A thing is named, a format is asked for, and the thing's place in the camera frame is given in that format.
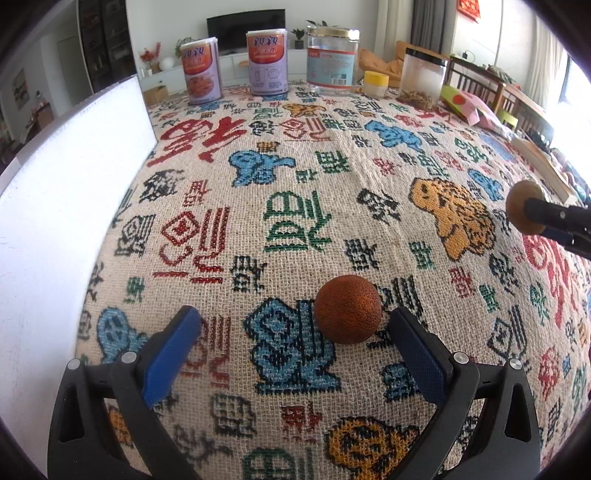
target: woven tablecloth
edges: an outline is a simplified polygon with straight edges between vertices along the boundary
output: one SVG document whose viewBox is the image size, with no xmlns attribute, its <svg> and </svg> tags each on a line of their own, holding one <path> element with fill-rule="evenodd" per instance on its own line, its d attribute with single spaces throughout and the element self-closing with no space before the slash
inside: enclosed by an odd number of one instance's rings
<svg viewBox="0 0 591 480">
<path fill-rule="evenodd" d="M 434 412 L 385 330 L 402 305 L 451 351 L 519 358 L 543 463 L 556 453 L 587 404 L 591 268 L 507 222 L 510 186 L 540 182 L 507 142 L 442 105 L 324 98 L 302 83 L 182 97 L 150 117 L 159 142 L 106 234 L 77 355 L 113 362 L 196 306 L 202 335 L 155 411 L 204 480 L 384 478 Z M 344 274 L 375 284 L 384 310 L 357 345 L 314 323 L 318 289 Z"/>
</svg>

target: round wooden object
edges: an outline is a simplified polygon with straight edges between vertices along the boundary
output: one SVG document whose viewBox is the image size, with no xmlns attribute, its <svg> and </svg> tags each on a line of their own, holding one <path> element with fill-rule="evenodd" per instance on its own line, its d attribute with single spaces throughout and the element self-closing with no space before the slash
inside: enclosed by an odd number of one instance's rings
<svg viewBox="0 0 591 480">
<path fill-rule="evenodd" d="M 524 235 L 539 235 L 544 225 L 532 222 L 525 216 L 524 204 L 529 198 L 544 200 L 544 192 L 537 183 L 521 180 L 511 187 L 505 200 L 505 211 L 509 221 Z"/>
<path fill-rule="evenodd" d="M 343 275 L 325 283 L 314 301 L 318 330 L 335 343 L 359 343 L 378 329 L 382 302 L 366 279 Z"/>
</svg>

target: gold jar lid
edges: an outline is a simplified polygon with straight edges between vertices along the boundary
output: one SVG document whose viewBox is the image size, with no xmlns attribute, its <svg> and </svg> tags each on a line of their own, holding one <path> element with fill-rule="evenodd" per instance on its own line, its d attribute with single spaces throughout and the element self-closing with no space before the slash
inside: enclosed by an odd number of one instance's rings
<svg viewBox="0 0 591 480">
<path fill-rule="evenodd" d="M 359 41 L 359 30 L 343 27 L 323 27 L 321 25 L 308 25 L 308 35 L 315 37 L 335 37 L 352 41 Z"/>
</svg>

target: label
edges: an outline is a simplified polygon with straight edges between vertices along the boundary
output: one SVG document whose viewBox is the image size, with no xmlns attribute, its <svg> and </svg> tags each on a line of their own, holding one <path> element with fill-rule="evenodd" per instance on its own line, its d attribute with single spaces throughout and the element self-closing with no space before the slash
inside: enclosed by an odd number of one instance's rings
<svg viewBox="0 0 591 480">
<path fill-rule="evenodd" d="M 355 53 L 308 47 L 306 80 L 327 88 L 350 88 L 353 85 Z"/>
<path fill-rule="evenodd" d="M 217 72 L 217 50 L 211 44 L 183 50 L 183 71 L 189 103 L 207 103 L 222 96 Z"/>
<path fill-rule="evenodd" d="M 287 91 L 286 35 L 248 38 L 248 66 L 254 95 L 276 95 Z"/>
</svg>

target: small yellow jar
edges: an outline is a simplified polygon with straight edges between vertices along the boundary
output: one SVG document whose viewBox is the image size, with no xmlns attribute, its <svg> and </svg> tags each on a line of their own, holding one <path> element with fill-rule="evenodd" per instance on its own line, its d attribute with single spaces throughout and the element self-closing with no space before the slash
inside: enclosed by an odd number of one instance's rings
<svg viewBox="0 0 591 480">
<path fill-rule="evenodd" d="M 367 71 L 363 76 L 363 93 L 372 98 L 384 98 L 389 80 L 388 75 Z"/>
</svg>

